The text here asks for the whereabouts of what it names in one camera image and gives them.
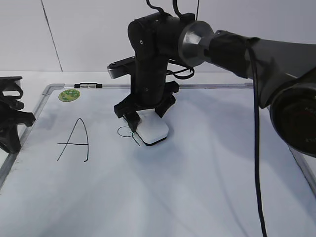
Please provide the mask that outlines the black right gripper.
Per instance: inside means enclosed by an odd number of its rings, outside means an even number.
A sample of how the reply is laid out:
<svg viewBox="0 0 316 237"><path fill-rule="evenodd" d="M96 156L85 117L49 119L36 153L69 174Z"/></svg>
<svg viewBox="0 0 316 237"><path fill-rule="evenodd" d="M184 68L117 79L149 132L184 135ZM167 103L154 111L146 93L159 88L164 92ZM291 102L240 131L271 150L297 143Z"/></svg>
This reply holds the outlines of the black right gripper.
<svg viewBox="0 0 316 237"><path fill-rule="evenodd" d="M176 102L175 97L163 100L168 59L158 54L156 34L171 15L155 13L136 19L128 25L128 38L135 51L135 73L131 76L131 91L124 100L114 106L118 118L124 116L132 131L140 122L137 111L155 109L163 118Z"/></svg>

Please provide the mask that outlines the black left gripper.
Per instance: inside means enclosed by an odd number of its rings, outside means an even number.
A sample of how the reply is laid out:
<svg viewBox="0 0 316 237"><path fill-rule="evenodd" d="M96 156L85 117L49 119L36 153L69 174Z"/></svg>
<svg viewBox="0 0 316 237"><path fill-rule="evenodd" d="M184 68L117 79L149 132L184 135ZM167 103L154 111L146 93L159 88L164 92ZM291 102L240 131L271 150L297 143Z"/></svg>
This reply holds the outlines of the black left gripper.
<svg viewBox="0 0 316 237"><path fill-rule="evenodd" d="M22 145L18 135L18 125L31 127L36 121L31 112L23 112L24 103L20 101L23 90L20 86L22 76L0 78L0 148L7 153L17 153Z"/></svg>

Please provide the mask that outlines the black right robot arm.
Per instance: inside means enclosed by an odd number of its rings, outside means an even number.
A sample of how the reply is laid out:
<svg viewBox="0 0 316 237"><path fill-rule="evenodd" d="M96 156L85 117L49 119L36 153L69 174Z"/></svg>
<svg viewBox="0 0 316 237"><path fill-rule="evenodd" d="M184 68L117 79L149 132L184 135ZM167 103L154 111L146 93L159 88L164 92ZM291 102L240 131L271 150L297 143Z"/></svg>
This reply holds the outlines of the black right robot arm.
<svg viewBox="0 0 316 237"><path fill-rule="evenodd" d="M133 20L128 38L134 56L111 63L112 78L131 77L130 94L115 105L135 131L138 111L154 109L162 117L175 103L179 85L167 82L175 64L193 71L204 62L253 81L255 104L269 108L271 123L290 147L316 155L316 47L245 37L211 26L187 13L154 13Z"/></svg>

